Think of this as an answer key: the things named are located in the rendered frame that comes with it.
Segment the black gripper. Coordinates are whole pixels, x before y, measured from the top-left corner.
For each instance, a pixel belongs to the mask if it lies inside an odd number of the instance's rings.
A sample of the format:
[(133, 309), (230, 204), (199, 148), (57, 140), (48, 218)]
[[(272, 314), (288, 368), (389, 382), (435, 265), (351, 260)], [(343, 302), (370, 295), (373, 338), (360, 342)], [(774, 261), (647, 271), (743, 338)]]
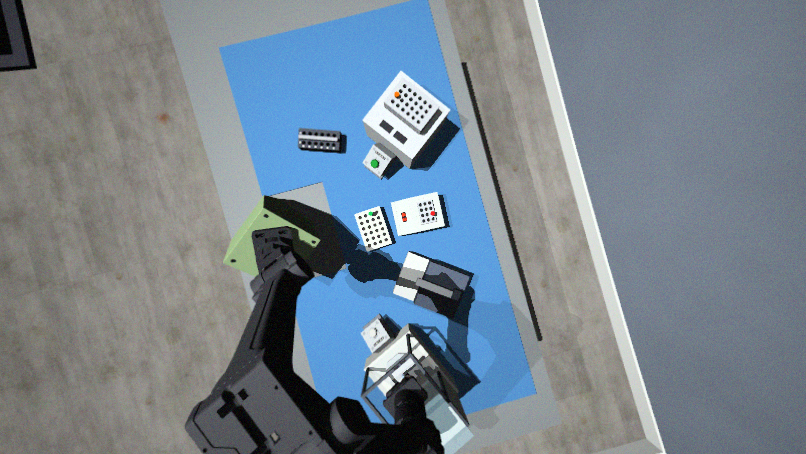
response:
[(417, 408), (415, 393), (417, 393), (423, 401), (428, 398), (427, 392), (420, 386), (416, 378), (414, 376), (410, 376), (409, 373), (407, 374), (407, 376), (405, 375), (403, 377), (402, 381), (397, 382), (394, 385), (395, 387), (393, 386), (389, 391), (386, 392), (387, 399), (383, 400), (383, 406), (393, 418), (395, 410), (401, 404), (411, 403)]

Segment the blue bench mat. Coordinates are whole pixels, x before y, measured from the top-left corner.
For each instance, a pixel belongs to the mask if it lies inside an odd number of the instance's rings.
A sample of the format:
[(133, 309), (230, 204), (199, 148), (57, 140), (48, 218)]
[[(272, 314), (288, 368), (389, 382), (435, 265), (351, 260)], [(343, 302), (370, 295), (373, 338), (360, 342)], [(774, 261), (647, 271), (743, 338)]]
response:
[[(347, 269), (315, 277), (296, 318), (316, 392), (359, 400), (363, 327), (409, 324), (454, 378), (465, 414), (536, 394), (428, 0), (219, 47), (262, 197), (323, 183)], [(450, 112), (411, 168), (380, 179), (363, 119), (404, 72)], [(298, 128), (340, 131), (341, 153), (297, 148)], [(442, 227), (398, 236), (391, 202), (438, 192)], [(380, 206), (392, 243), (366, 251), (354, 214)], [(393, 294), (412, 252), (470, 276), (454, 319)]]

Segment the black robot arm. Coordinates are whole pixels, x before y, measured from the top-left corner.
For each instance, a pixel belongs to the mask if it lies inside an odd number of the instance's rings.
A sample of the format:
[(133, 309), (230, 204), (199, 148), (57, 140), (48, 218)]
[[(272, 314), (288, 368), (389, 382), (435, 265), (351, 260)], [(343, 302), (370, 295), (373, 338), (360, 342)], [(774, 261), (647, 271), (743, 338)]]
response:
[(250, 282), (256, 304), (228, 368), (185, 423), (202, 454), (444, 454), (417, 393), (419, 411), (404, 403), (394, 424), (372, 423), (358, 400), (337, 396), (329, 403), (294, 372), (297, 298), (315, 275), (293, 251), (290, 227), (251, 237), (260, 273)]

